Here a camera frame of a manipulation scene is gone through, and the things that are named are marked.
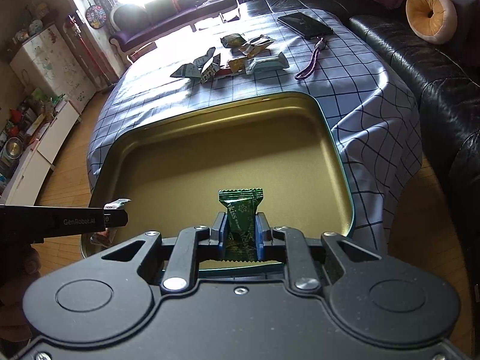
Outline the green candy wrapper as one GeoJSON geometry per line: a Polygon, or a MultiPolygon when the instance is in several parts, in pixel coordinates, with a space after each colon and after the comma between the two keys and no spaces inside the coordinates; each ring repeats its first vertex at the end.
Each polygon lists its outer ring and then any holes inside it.
{"type": "Polygon", "coordinates": [[[256,211],[264,198],[263,189],[223,189],[218,198],[227,210],[229,222],[224,258],[227,261],[257,261],[256,211]]]}

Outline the silver foil snack packet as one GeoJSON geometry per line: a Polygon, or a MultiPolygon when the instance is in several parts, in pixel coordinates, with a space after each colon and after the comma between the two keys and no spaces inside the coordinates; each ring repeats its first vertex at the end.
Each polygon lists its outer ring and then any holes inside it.
{"type": "Polygon", "coordinates": [[[119,198],[104,205],[103,217],[89,237],[89,242],[92,245],[99,245],[104,248],[113,245],[117,231],[128,223],[128,213],[125,210],[125,205],[129,202],[128,198],[119,198]]]}

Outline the brown patterned snack packet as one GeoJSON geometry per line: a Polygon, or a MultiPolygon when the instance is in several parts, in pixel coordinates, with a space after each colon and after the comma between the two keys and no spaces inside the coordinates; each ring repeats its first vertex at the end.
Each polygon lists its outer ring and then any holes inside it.
{"type": "Polygon", "coordinates": [[[213,79],[221,68],[221,54],[213,55],[203,66],[200,83],[204,84],[213,79]]]}

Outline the green garlic pea packet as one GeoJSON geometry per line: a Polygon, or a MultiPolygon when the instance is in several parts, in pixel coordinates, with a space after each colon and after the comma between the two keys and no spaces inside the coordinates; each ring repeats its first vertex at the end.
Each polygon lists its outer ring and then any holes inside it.
{"type": "Polygon", "coordinates": [[[247,41],[246,39],[239,33],[231,33],[228,35],[223,36],[220,39],[222,46],[227,49],[238,49],[242,45],[244,45],[247,41]]]}

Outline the low white tv cabinet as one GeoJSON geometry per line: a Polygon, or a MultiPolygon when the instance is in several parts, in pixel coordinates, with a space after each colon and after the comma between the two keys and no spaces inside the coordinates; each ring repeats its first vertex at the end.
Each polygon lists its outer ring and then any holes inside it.
{"type": "Polygon", "coordinates": [[[64,141],[80,114],[71,102],[64,102],[59,113],[52,119],[41,139],[35,139],[19,160],[13,177],[1,195],[1,204],[32,206],[50,171],[64,141]]]}

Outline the gold metal tin tray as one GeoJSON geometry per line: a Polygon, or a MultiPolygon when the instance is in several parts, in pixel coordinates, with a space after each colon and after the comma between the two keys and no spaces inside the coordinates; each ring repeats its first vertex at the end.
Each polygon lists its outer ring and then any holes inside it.
{"type": "Polygon", "coordinates": [[[123,133],[111,145],[90,200],[126,200],[114,243],[147,231],[163,238],[211,226],[223,189],[261,189],[271,227],[348,236],[355,222],[342,160],[317,101],[287,92],[171,116],[123,133]]]}

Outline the red white snack bar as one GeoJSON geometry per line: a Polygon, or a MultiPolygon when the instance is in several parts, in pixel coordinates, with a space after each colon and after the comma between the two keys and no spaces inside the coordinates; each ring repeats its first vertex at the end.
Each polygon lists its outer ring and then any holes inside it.
{"type": "Polygon", "coordinates": [[[230,66],[221,67],[215,74],[214,79],[220,80],[229,77],[235,77],[238,74],[242,74],[243,70],[240,69],[232,69],[230,66]]]}

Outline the white cartoon drawer cabinet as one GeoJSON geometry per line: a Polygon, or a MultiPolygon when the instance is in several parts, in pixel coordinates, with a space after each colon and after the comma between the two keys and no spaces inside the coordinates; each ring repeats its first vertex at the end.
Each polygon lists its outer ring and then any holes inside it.
{"type": "Polygon", "coordinates": [[[78,113],[96,94],[95,85],[54,24],[23,43],[10,67],[24,86],[39,88],[49,97],[63,95],[78,113]]]}

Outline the small yellow snack packet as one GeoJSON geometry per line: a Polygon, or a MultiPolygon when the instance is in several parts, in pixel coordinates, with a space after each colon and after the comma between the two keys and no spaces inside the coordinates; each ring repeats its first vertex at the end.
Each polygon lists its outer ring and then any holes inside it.
{"type": "Polygon", "coordinates": [[[228,67],[233,73],[241,72],[245,70],[246,61],[248,60],[247,57],[238,57],[233,58],[228,61],[228,67]]]}

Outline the dark snack packet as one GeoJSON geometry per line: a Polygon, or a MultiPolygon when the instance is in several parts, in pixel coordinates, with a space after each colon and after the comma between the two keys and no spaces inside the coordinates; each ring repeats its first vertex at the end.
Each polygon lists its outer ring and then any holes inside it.
{"type": "Polygon", "coordinates": [[[215,51],[216,47],[210,47],[205,55],[197,57],[193,61],[193,65],[196,66],[197,69],[202,69],[206,62],[214,55],[215,51]]]}

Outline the red stick vacuum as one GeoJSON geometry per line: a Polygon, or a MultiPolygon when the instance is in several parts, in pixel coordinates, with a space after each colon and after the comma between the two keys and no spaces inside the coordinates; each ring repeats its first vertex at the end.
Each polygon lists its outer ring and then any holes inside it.
{"type": "Polygon", "coordinates": [[[72,35],[78,40],[78,42],[82,45],[86,55],[89,57],[91,63],[94,65],[97,73],[101,77],[101,82],[103,83],[103,87],[100,88],[100,92],[102,94],[107,94],[115,88],[115,85],[112,83],[106,72],[103,70],[102,66],[98,63],[97,59],[95,58],[92,51],[89,49],[87,43],[85,42],[80,26],[78,25],[74,16],[69,15],[65,20],[66,26],[71,30],[72,35]]]}

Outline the black smartphone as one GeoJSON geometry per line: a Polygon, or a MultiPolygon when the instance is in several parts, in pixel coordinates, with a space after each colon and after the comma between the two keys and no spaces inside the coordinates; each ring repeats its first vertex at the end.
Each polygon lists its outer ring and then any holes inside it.
{"type": "Polygon", "coordinates": [[[301,12],[280,16],[277,18],[277,21],[302,36],[305,40],[334,34],[331,27],[301,12]]]}

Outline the purple chaise lounge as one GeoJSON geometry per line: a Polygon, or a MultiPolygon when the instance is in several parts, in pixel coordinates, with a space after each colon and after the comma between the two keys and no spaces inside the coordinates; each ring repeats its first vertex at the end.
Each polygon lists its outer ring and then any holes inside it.
{"type": "Polygon", "coordinates": [[[114,33],[109,42],[127,59],[152,41],[237,7],[237,0],[154,0],[143,7],[118,3],[110,12],[114,33]]]}

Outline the black leather sofa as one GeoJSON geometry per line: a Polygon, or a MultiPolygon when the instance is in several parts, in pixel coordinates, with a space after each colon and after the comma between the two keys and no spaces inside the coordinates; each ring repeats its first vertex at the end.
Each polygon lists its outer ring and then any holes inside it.
{"type": "Polygon", "coordinates": [[[408,26],[405,6],[377,0],[247,0],[253,16],[300,8],[329,11],[366,41],[411,89],[423,150],[445,196],[479,305],[479,0],[454,0],[459,32],[442,46],[408,26]]]}

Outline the round orange white cushion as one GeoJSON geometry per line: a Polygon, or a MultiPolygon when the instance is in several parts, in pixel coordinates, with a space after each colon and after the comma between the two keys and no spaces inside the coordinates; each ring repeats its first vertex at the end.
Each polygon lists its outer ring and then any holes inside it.
{"type": "Polygon", "coordinates": [[[434,45],[447,43],[456,32],[457,14],[452,0],[407,0],[406,16],[411,30],[434,45]]]}

